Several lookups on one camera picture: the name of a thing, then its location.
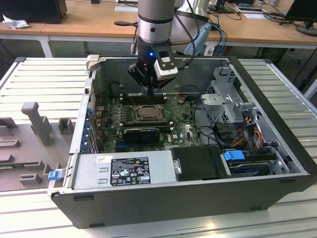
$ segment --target black computer case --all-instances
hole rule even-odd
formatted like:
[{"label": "black computer case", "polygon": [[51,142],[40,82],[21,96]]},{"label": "black computer case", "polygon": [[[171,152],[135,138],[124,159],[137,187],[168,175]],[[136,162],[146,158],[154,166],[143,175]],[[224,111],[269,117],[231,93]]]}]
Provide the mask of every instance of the black computer case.
[{"label": "black computer case", "polygon": [[15,20],[60,24],[66,15],[65,0],[0,0],[2,15]]}]

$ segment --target floor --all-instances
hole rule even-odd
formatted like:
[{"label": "floor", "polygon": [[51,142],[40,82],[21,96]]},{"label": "floor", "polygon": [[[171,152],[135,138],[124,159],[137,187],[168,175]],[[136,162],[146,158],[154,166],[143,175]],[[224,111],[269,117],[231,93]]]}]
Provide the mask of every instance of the floor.
[{"label": "floor", "polygon": [[[7,47],[13,57],[44,57],[41,45],[38,41],[21,41],[21,40],[3,40],[3,44]],[[89,42],[89,50],[91,54],[99,54],[101,56],[126,56],[130,54],[129,43],[101,43]],[[82,42],[51,42],[51,48],[56,57],[86,57]],[[233,47],[229,55],[236,56],[240,59],[252,59],[256,48],[252,47]],[[284,55],[278,68],[285,74],[287,78],[293,80],[298,71],[305,64],[307,59],[312,54],[313,50],[299,50],[288,52]],[[299,75],[295,82],[298,86],[301,84],[301,79],[307,76],[316,64],[316,56],[310,60],[305,69]],[[6,52],[3,47],[0,47],[0,78],[5,74],[6,67],[9,68],[13,62],[13,58]],[[317,97],[312,99],[313,103],[317,103]]]}]

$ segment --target paper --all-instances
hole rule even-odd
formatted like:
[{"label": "paper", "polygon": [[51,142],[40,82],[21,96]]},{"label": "paper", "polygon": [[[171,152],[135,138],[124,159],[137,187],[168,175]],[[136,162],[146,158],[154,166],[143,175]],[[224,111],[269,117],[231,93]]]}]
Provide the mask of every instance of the paper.
[{"label": "paper", "polygon": [[6,17],[5,15],[3,15],[3,19],[4,20],[2,21],[2,23],[13,30],[15,30],[16,28],[24,28],[30,26],[25,20],[13,20]]},{"label": "paper", "polygon": [[249,19],[266,19],[263,14],[259,14],[259,13],[255,13],[255,14],[245,13],[244,15]]},{"label": "paper", "polygon": [[126,12],[138,12],[137,7],[133,6],[116,6],[114,8],[115,11],[126,11]]}]

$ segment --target green motherboard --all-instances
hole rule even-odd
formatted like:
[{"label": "green motherboard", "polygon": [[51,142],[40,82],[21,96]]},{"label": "green motherboard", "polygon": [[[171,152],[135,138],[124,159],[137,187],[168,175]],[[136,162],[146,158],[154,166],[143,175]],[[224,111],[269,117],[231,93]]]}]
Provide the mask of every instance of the green motherboard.
[{"label": "green motherboard", "polygon": [[[97,111],[102,153],[169,150],[202,145],[192,121],[194,107],[180,95],[168,95],[159,104],[141,104],[136,98],[110,99]],[[126,143],[127,130],[159,129],[155,143]]]}]

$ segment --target table leg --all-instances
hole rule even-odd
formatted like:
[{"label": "table leg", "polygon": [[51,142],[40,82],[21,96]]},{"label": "table leg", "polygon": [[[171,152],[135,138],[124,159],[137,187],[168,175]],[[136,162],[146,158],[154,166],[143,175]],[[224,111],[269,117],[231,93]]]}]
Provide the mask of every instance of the table leg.
[{"label": "table leg", "polygon": [[39,36],[38,41],[40,41],[44,55],[46,58],[53,58],[53,53],[50,48],[50,40],[48,36]]},{"label": "table leg", "polygon": [[84,43],[85,53],[86,53],[86,54],[89,54],[90,51],[89,51],[89,47],[88,47],[88,42],[87,42],[87,41],[84,41],[83,43]]},{"label": "table leg", "polygon": [[257,50],[255,51],[253,57],[254,58],[259,58],[261,53],[262,53],[263,47],[258,47]]}]

